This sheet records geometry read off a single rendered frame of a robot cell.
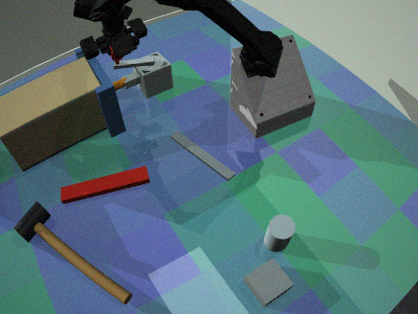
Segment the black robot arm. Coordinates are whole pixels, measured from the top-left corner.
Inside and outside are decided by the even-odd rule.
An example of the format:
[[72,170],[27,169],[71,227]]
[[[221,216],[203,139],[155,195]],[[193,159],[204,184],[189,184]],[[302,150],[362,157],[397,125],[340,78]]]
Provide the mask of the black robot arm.
[[[76,0],[75,17],[93,22],[103,21],[104,28],[117,30],[128,20],[132,9],[125,5],[130,0]],[[275,77],[282,55],[282,41],[271,31],[261,31],[227,0],[155,0],[160,5],[180,7],[181,10],[200,11],[243,44],[241,64],[246,76]],[[125,19],[125,20],[124,20]],[[127,29],[107,38],[116,58],[137,49],[139,38],[128,35]],[[242,55],[242,56],[241,56]],[[249,75],[249,76],[248,76]]]

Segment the grey cylinder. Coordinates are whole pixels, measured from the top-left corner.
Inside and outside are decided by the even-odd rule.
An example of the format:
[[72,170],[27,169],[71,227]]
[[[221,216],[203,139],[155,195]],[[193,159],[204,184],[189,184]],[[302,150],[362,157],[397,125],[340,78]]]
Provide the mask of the grey cylinder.
[[270,251],[283,251],[295,232],[295,222],[289,216],[279,214],[273,217],[268,224],[264,244]]

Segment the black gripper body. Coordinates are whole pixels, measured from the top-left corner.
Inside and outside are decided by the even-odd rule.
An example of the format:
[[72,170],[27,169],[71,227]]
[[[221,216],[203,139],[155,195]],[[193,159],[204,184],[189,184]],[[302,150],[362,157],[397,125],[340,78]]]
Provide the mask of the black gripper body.
[[[94,40],[94,37],[89,36],[87,38],[84,38],[79,42],[81,49],[84,53],[84,56],[86,60],[92,59],[94,57],[97,57],[99,54],[99,51],[103,52],[107,49],[109,49],[109,46],[107,45],[107,38],[110,37],[111,34],[122,32],[122,29],[127,29],[128,35],[131,35],[131,33],[135,34],[139,39],[145,37],[147,35],[147,27],[145,27],[143,21],[141,18],[136,18],[133,20],[130,20],[127,22],[127,25],[130,25],[130,28],[127,28],[126,25],[121,26],[121,28],[117,30],[108,30],[107,28],[103,29],[102,33],[104,34],[102,37],[99,37],[97,41]],[[100,48],[100,50],[98,49]]]

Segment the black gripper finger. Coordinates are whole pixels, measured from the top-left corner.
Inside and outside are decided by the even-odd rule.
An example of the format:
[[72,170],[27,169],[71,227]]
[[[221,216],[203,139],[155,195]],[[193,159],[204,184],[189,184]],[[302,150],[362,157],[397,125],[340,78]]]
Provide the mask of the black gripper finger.
[[110,55],[110,57],[111,57],[111,52],[112,50],[111,50],[111,48],[110,48],[110,46],[109,46],[109,49],[107,49],[107,50],[105,50],[105,51],[103,51],[103,52],[101,52],[102,54],[106,54],[106,53],[108,53],[109,55]]

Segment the red flat bar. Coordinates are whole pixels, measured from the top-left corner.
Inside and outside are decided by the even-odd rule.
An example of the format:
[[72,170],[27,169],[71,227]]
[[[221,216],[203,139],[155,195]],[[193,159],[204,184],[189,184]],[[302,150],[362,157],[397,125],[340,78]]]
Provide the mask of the red flat bar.
[[71,203],[149,183],[146,166],[61,187],[61,201]]

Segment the black-headed mallet with wooden handle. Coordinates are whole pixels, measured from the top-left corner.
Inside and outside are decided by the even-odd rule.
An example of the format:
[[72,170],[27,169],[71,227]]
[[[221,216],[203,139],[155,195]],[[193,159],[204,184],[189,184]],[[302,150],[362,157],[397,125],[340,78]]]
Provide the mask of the black-headed mallet with wooden handle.
[[81,255],[73,251],[64,241],[51,232],[44,223],[51,214],[38,202],[32,205],[31,209],[23,216],[14,229],[28,243],[35,234],[38,234],[48,245],[54,248],[62,257],[68,260],[74,267],[78,268],[85,276],[103,288],[114,298],[125,304],[132,299],[132,293],[115,283],[111,278],[103,274],[95,266],[91,265]]

